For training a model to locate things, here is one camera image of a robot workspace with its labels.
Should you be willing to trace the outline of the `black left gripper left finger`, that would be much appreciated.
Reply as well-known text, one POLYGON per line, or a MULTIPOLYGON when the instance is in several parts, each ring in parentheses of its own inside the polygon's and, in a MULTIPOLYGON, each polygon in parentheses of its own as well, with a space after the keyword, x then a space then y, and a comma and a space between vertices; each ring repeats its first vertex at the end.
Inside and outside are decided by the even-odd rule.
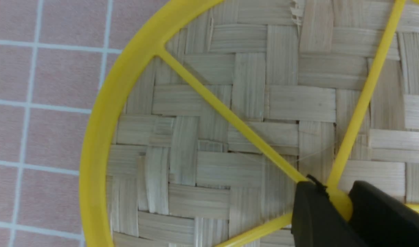
POLYGON ((363 247, 364 242, 337 211, 326 186, 314 176, 296 185, 292 228, 296 247, 363 247))

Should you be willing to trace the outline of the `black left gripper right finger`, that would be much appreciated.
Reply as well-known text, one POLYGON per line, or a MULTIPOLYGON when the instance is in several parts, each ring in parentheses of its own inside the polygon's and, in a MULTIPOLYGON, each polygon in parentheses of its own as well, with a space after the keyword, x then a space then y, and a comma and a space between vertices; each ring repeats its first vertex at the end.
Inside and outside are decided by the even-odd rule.
POLYGON ((349 197, 349 225, 367 246, 419 247, 419 213, 366 181, 355 181, 349 197))

